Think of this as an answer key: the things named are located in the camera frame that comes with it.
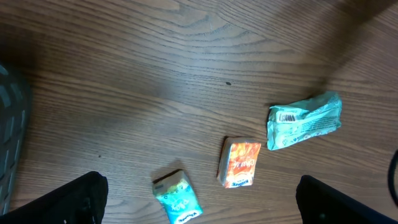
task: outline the snack wrapper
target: snack wrapper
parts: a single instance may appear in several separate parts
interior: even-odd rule
[[[183,224],[203,213],[191,183],[180,170],[153,186],[155,198],[166,210],[171,224]]]
[[[227,138],[221,153],[217,179],[225,188],[253,184],[261,143],[248,138]]]
[[[342,107],[343,103],[334,91],[289,105],[271,106],[267,123],[268,149],[282,149],[336,131],[341,127]]]

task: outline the gray basket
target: gray basket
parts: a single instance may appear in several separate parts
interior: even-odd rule
[[[0,215],[9,210],[32,94],[18,71],[0,62]]]

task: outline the orange juice box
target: orange juice box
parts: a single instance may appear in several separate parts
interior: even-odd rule
[[[227,138],[221,153],[217,179],[225,188],[253,184],[261,143],[248,138]]]

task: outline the trash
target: trash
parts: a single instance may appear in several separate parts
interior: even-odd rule
[[[217,179],[225,188],[253,184],[261,143],[248,138],[227,138],[221,153]]]
[[[166,210],[171,224],[183,224],[203,213],[191,183],[180,170],[153,186],[155,198]]]
[[[277,150],[341,127],[342,102],[334,91],[289,105],[271,106],[268,149]]]

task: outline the logo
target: logo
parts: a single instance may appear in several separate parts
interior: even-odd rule
[[[244,182],[241,182],[241,183],[232,183],[232,187],[240,187],[240,186],[242,186],[242,185],[245,185],[245,184],[247,184],[247,183],[249,183],[249,180],[245,180]]]
[[[178,200],[175,203],[171,204],[172,210],[180,210],[180,209],[185,209],[186,205],[189,204],[189,200],[183,199],[183,200]]]
[[[182,215],[180,215],[180,216],[177,218],[177,223],[179,223],[179,224],[186,223],[186,222],[189,221],[191,218],[198,217],[200,214],[201,214],[201,212],[199,212],[198,210],[193,210],[193,211],[189,211],[189,212],[184,212]]]
[[[235,168],[241,168],[241,167],[251,167],[251,166],[254,166],[255,163],[256,163],[255,159],[250,159],[250,160],[244,161],[244,162],[234,161],[233,166],[234,166],[234,169]]]

